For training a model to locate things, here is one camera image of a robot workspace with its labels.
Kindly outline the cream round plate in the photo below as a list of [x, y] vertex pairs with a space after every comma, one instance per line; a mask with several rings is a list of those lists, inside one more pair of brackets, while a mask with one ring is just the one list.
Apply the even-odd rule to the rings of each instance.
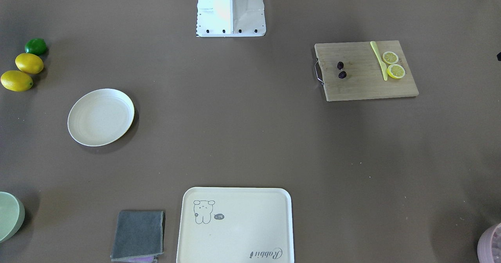
[[82, 96], [67, 119], [70, 136], [79, 144], [104, 146], [125, 135], [132, 125], [135, 107], [122, 91], [103, 88]]

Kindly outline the cream rabbit tray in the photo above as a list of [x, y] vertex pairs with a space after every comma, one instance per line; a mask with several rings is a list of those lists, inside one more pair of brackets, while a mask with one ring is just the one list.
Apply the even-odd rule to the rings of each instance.
[[178, 263], [293, 263], [292, 199], [282, 188], [193, 187], [182, 199]]

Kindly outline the bamboo cutting board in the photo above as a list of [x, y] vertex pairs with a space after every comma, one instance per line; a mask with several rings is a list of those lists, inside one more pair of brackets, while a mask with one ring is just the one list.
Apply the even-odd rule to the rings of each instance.
[[[376, 41], [380, 53], [393, 51], [399, 56], [398, 64], [406, 70], [402, 79], [383, 79], [380, 65], [370, 46], [370, 42], [316, 43], [318, 80], [324, 88], [327, 101], [351, 101], [415, 97], [419, 95], [402, 46], [398, 40]], [[340, 79], [337, 63], [344, 63], [347, 72]]]

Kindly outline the yellow plastic knife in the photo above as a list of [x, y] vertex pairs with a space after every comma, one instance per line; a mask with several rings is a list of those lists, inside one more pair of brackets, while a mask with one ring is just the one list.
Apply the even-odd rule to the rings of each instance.
[[375, 41], [370, 41], [370, 46], [378, 60], [378, 63], [380, 65], [380, 69], [381, 69], [381, 73], [382, 73], [382, 76], [383, 76], [383, 79], [385, 81], [387, 81], [388, 79], [388, 74], [387, 74], [387, 65], [386, 63], [382, 60], [382, 56], [381, 56], [381, 53], [378, 49], [378, 45]]

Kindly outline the lemon slice upper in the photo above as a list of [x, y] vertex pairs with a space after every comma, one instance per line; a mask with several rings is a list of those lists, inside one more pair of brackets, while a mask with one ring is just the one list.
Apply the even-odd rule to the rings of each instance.
[[393, 65], [399, 62], [399, 56], [393, 51], [385, 51], [382, 54], [382, 60], [387, 65]]

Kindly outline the lemon slice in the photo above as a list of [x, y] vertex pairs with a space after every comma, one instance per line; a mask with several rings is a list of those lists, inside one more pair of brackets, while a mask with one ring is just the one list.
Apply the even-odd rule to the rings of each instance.
[[406, 70], [399, 64], [391, 64], [387, 67], [387, 74], [394, 79], [402, 79], [406, 75]]
[[385, 51], [382, 54], [382, 60], [387, 65], [393, 65], [399, 62], [399, 56], [393, 51]]

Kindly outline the lemon slice lower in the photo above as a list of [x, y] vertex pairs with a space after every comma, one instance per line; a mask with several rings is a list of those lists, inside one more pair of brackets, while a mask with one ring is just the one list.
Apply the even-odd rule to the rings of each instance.
[[387, 67], [387, 74], [394, 79], [402, 79], [406, 75], [406, 70], [399, 64], [391, 64]]

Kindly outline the grey folded cloth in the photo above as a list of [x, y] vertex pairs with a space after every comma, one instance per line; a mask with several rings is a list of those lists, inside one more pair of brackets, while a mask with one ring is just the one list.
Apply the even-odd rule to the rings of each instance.
[[122, 210], [118, 213], [112, 262], [157, 263], [163, 254], [162, 210]]

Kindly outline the green lime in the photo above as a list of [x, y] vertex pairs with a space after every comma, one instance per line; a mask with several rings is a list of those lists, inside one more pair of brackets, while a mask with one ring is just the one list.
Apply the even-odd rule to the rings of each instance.
[[41, 56], [48, 50], [48, 47], [43, 38], [33, 38], [25, 44], [24, 49], [26, 53]]

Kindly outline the yellow lemon near lime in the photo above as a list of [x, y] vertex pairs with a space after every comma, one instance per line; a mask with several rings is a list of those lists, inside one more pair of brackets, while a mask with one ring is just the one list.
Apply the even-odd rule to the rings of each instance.
[[43, 60], [32, 53], [20, 53], [15, 58], [17, 68], [27, 74], [39, 74], [44, 69]]

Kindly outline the yellow lemon outer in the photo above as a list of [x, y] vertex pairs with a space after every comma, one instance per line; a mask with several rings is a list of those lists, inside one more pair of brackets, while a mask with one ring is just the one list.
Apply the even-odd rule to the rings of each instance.
[[24, 72], [9, 70], [1, 75], [2, 85], [11, 91], [23, 92], [31, 89], [34, 85], [33, 79]]

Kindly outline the light green bowl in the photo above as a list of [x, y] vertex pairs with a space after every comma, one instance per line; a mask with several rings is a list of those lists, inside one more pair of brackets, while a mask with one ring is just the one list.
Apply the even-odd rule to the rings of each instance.
[[5, 242], [20, 229], [25, 219], [23, 203], [9, 192], [0, 192], [0, 242]]

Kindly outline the pink bowl with ice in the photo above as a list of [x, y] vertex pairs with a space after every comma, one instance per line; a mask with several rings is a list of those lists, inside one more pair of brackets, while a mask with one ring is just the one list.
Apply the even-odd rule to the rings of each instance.
[[481, 235], [477, 255], [480, 263], [501, 262], [501, 224], [493, 225]]

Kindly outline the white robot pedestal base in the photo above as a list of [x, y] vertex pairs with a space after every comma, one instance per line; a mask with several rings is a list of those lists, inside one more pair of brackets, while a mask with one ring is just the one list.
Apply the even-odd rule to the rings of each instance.
[[266, 31], [263, 0], [197, 1], [197, 37], [260, 37]]

